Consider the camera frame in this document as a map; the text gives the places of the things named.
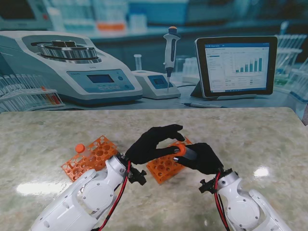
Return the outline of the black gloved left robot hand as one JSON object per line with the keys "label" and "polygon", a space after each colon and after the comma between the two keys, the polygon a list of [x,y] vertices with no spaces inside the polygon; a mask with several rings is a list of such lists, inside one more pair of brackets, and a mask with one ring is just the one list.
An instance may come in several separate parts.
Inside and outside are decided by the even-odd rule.
{"label": "black gloved left robot hand", "polygon": [[126,158],[138,165],[145,164],[154,159],[176,154],[180,150],[176,146],[158,149],[157,145],[167,139],[176,139],[185,141],[185,138],[179,133],[183,129],[182,125],[172,124],[163,127],[152,127],[126,151]]}

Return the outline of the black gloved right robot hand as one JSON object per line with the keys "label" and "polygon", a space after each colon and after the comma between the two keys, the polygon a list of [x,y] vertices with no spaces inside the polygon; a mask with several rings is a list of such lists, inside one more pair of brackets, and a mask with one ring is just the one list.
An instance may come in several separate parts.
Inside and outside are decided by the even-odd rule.
{"label": "black gloved right robot hand", "polygon": [[206,175],[217,174],[223,170],[223,164],[207,143],[187,145],[185,149],[185,154],[175,156],[173,161]]}

